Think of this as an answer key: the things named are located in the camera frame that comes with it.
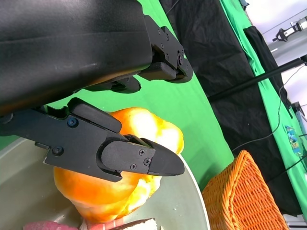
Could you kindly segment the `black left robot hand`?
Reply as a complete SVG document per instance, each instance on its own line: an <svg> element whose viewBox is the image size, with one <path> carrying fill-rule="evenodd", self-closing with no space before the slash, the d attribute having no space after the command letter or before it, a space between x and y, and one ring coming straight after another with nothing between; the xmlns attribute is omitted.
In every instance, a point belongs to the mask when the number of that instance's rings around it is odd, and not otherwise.
<svg viewBox="0 0 307 230"><path fill-rule="evenodd" d="M121 122L79 99L87 89L133 93L135 75L185 83L184 48L136 0L3 0L0 3L0 134L47 149L45 163L112 182L122 172L176 176L172 151L122 135Z"/></svg>

